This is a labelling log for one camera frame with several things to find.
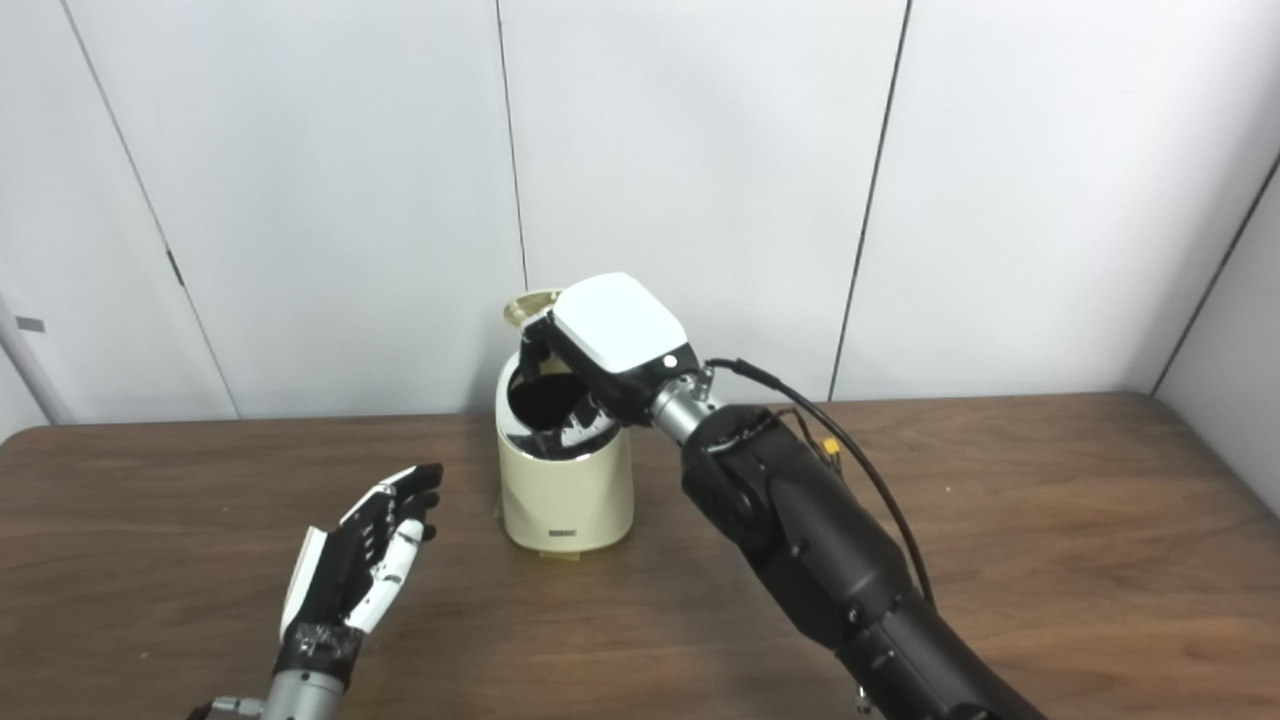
door hinge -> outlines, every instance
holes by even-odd
[[[173,256],[173,250],[165,250],[164,254],[169,256],[169,266],[173,268],[173,274],[178,278],[178,284],[187,287],[186,281],[182,279],[182,270],[178,269],[178,260]]]

white robotic hand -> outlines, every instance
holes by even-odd
[[[390,607],[424,541],[435,537],[440,465],[415,465],[375,484],[338,528],[307,528],[284,598],[280,639],[294,623],[371,633]]]
[[[191,711],[261,720],[333,720],[364,637],[399,594],[419,546],[435,537],[440,465],[415,465],[375,484],[330,532],[307,528],[280,618],[280,650],[265,701],[223,696]]]

cream trash can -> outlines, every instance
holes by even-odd
[[[507,305],[512,325],[554,302],[532,292]],[[635,516],[631,436],[598,411],[586,386],[558,357],[526,380],[520,352],[498,375],[494,397],[502,523],[517,544],[540,552],[584,552],[622,539]]]

silver metal cylinder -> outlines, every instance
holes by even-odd
[[[682,446],[698,424],[719,406],[707,386],[699,387],[692,375],[681,375],[663,386],[649,407],[649,414],[653,416],[653,427]]]
[[[271,679],[262,720],[333,720],[343,685],[338,678],[306,670],[284,670]]]

white wall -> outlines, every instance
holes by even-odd
[[[1280,147],[1280,3],[918,3],[836,398],[1149,392]]]
[[[47,424],[45,414],[4,348],[0,348],[0,445],[18,430],[44,424]]]
[[[524,291],[492,3],[70,6],[242,416],[492,402]]]
[[[59,4],[0,4],[55,420],[484,407],[526,275],[614,269],[819,397],[1149,391],[1280,147],[1274,0],[914,5],[873,195],[904,0],[69,8],[148,195]]]
[[[826,396],[904,6],[504,0],[530,286],[626,270]]]
[[[1280,512],[1280,182],[1258,204],[1157,397]]]
[[[0,322],[59,421],[234,411],[58,3],[0,3]],[[44,333],[17,332],[13,315]]]

